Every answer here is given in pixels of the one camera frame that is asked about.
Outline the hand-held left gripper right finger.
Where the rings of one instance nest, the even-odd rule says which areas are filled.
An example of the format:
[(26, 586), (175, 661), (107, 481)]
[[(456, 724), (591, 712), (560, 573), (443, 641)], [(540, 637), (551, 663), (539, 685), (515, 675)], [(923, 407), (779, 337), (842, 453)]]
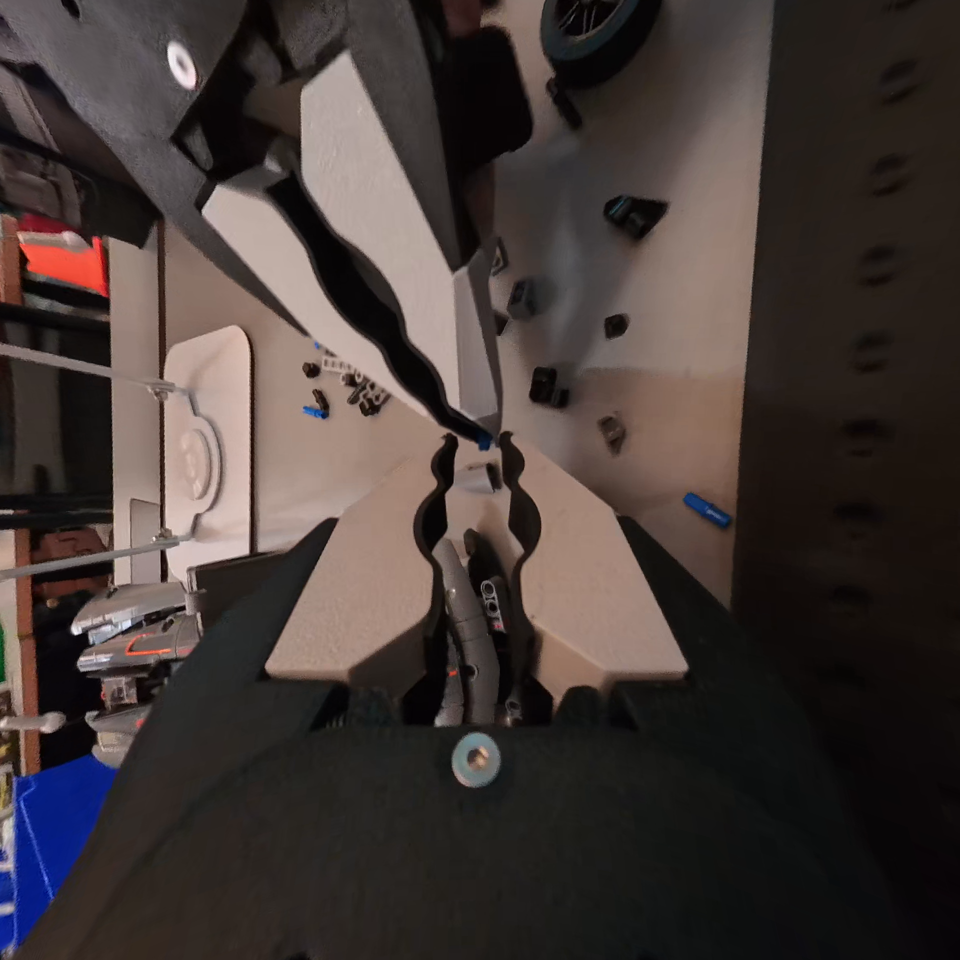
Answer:
[(585, 690), (676, 685), (682, 652), (619, 515), (534, 444), (499, 437), (506, 488), (510, 695), (518, 722), (550, 722)]

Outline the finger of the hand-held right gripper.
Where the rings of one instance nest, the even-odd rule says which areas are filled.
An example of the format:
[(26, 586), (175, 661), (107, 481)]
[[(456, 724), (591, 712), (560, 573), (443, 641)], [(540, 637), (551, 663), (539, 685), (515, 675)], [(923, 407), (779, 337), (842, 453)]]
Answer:
[(366, 280), (299, 180), (264, 190), (219, 183), (201, 214), (312, 340), (446, 431), (474, 444), (479, 431), (494, 437), (450, 405), (400, 308)]
[(323, 219), (390, 288), (401, 342), (441, 398), (487, 434), (502, 423), (490, 250), (452, 269), (349, 52), (306, 83), (301, 177)]

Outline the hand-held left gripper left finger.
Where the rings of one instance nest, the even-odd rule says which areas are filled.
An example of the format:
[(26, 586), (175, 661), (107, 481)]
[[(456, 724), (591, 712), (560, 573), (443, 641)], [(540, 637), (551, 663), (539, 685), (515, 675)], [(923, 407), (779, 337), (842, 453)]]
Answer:
[(449, 679), (443, 574), (459, 441), (411, 456), (334, 523), (265, 663), (272, 681), (382, 694), (433, 727)]

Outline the grey lego car model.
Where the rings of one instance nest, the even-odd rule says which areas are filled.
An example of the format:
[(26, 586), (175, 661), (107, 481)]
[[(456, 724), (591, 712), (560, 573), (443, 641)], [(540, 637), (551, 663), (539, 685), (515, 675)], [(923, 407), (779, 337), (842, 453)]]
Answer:
[[(513, 683), (510, 598), (492, 546), (472, 529), (465, 559), (450, 541), (435, 549), (448, 618), (447, 678), (435, 725), (467, 721), (492, 706), (493, 721), (522, 723), (522, 691)], [(217, 560), (190, 569), (187, 583), (111, 585), (86, 601), (71, 632), (85, 639), (78, 672), (101, 685), (102, 706), (85, 714), (92, 755), (108, 768), (125, 760), (160, 689), (205, 631), (275, 571), (281, 553)]]

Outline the black lego wheel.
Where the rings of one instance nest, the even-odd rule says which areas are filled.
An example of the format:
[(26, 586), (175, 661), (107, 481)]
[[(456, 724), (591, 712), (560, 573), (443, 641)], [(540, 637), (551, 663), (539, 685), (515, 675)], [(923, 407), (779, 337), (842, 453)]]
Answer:
[(662, 6), (662, 1), (545, 1), (541, 50), (562, 85), (598, 87), (642, 49)]

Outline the white metal book stand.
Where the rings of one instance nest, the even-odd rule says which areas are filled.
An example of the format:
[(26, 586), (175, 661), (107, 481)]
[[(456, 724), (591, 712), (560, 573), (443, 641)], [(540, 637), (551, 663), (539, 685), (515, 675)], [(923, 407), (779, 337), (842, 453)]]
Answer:
[(115, 367), (2, 344), (2, 357), (146, 389), (165, 412), (161, 518), (151, 540), (91, 557), (55, 559), (2, 571), (2, 581), (163, 553), (176, 577), (254, 551), (254, 378), (246, 333), (228, 326), (176, 344), (165, 373)]

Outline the orange plastic bin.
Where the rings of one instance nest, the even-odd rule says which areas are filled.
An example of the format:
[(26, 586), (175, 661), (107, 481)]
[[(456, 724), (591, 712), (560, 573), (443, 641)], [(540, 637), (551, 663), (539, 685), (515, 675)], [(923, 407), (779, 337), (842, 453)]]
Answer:
[(30, 273), (103, 297), (110, 295), (109, 260), (100, 237), (88, 241), (74, 231), (25, 230), (19, 230), (17, 236)]

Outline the black dimpled mat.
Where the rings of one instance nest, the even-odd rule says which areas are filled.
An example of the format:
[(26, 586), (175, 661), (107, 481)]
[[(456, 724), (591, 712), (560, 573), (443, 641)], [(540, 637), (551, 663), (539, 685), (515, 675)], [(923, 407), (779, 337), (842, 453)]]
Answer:
[(775, 2), (732, 600), (958, 958), (959, 3)]

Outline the blue plastic bin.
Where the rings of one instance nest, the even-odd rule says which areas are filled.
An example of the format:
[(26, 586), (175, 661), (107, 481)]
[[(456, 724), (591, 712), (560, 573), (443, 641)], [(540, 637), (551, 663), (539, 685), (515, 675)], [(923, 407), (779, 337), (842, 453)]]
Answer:
[(116, 773), (92, 754), (11, 782), (2, 836), (2, 953), (52, 904), (90, 838)]

